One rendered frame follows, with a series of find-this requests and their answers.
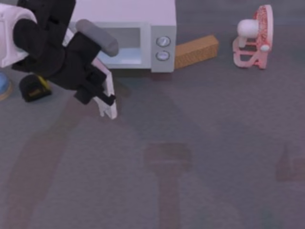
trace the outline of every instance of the toy microwave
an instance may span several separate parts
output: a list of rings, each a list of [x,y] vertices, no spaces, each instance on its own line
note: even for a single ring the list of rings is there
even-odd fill
[[[175,0],[77,0],[72,31],[80,19],[88,19],[118,40],[117,56],[98,55],[109,69],[174,71]]]

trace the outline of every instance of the toy fan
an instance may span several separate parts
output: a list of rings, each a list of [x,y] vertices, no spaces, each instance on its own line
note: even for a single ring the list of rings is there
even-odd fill
[[[257,65],[260,69],[267,66],[268,54],[273,42],[273,12],[271,5],[260,6],[254,19],[246,19],[237,26],[238,37],[233,42],[234,63],[241,68]],[[255,51],[242,50],[246,46],[254,46]],[[241,56],[251,56],[242,61]]]

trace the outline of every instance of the black and yellow object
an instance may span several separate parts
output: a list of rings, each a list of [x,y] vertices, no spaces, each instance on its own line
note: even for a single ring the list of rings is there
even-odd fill
[[[19,83],[19,89],[26,102],[32,102],[52,94],[47,81],[41,76],[27,75]]]

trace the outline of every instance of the microwave dial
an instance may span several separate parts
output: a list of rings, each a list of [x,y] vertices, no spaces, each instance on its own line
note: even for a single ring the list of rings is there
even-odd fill
[[[170,54],[167,51],[158,52],[156,57],[159,61],[166,61],[170,58]]]
[[[157,45],[160,47],[166,47],[169,46],[171,43],[171,39],[169,37],[159,37],[157,39]]]

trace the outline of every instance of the brown block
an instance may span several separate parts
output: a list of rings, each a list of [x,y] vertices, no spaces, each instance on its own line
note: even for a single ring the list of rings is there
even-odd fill
[[[175,69],[216,57],[218,46],[219,42],[213,35],[177,45]]]

